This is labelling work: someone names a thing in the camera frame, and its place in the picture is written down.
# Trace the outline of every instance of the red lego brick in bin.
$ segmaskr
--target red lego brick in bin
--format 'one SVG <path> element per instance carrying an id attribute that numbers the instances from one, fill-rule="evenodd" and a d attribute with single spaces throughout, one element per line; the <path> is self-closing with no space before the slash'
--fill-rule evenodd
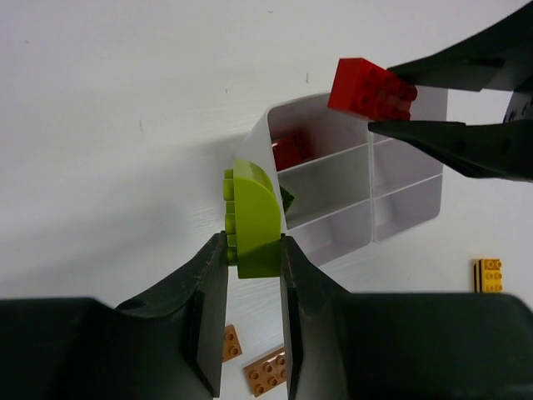
<path id="1" fill-rule="evenodd" d="M 409 120 L 416 87 L 364 58 L 341 58 L 327 106 L 373 121 Z"/>
<path id="2" fill-rule="evenodd" d="M 284 137 L 272 144 L 276 170 L 294 167 L 313 157 L 311 144 L 303 132 L 293 133 L 289 137 Z"/>

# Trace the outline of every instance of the white background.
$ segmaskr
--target white background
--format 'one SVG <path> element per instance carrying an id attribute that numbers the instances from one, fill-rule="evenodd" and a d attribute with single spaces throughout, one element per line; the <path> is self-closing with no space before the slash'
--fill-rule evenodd
<path id="1" fill-rule="evenodd" d="M 222 171 L 267 106 L 328 91 L 341 56 L 390 67 L 524 3 L 2 2 L 0 296 L 139 293 L 223 229 Z M 499 123 L 509 96 L 451 92 L 448 119 Z M 358 292 L 470 291 L 470 260 L 496 257 L 533 305 L 532 199 L 446 168 L 434 222 L 324 269 Z M 241 368 L 283 340 L 278 281 L 232 270 L 227 321 L 245 353 L 224 364 L 222 398 L 249 398 Z"/>

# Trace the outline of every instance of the lego brick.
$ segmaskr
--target lego brick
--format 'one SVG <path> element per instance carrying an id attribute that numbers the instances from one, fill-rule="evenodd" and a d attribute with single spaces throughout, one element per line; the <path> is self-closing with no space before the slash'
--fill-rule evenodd
<path id="1" fill-rule="evenodd" d="M 328 108 L 329 97 L 330 93 L 322 93 L 298 98 L 267 111 L 265 119 L 271 142 L 301 132 L 311 145 L 313 159 L 367 143 L 366 121 Z"/>
<path id="2" fill-rule="evenodd" d="M 237 331 L 233 325 L 228 325 L 224 329 L 224 353 L 222 354 L 222 362 L 225 363 L 242 354 L 241 344 L 237 337 Z"/>
<path id="3" fill-rule="evenodd" d="M 501 261 L 498 258 L 482 258 L 474 262 L 474 292 L 501 293 Z"/>
<path id="4" fill-rule="evenodd" d="M 285 348 L 282 347 L 244 368 L 256 398 L 286 381 Z"/>
<path id="5" fill-rule="evenodd" d="M 416 87 L 364 58 L 341 58 L 327 106 L 372 121 L 409 120 Z"/>
<path id="6" fill-rule="evenodd" d="M 291 136 L 276 140 L 272 144 L 276 170 L 294 167 L 313 157 L 309 139 L 304 132 L 296 132 Z"/>
<path id="7" fill-rule="evenodd" d="M 268 175 L 253 162 L 237 158 L 224 172 L 227 263 L 238 277 L 280 276 L 281 209 Z"/>

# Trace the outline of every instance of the curved lego brick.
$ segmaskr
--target curved lego brick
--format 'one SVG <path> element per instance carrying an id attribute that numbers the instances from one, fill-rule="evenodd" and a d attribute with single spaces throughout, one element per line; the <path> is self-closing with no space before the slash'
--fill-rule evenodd
<path id="1" fill-rule="evenodd" d="M 256 164 L 236 159 L 224 172 L 227 261 L 239 278 L 280 276 L 281 211 L 268 175 Z"/>

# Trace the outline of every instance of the plastic container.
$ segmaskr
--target plastic container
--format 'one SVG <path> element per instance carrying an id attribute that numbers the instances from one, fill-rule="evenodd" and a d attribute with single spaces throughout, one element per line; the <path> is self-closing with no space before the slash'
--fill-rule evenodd
<path id="1" fill-rule="evenodd" d="M 411 119 L 446 120 L 447 91 L 419 87 Z M 329 93 L 267 110 L 236 151 L 296 199 L 283 215 L 292 235 L 320 266 L 435 218 L 442 164 L 409 144 L 368 132 L 367 121 L 327 108 Z M 315 157 L 276 171 L 271 143 L 304 131 Z"/>

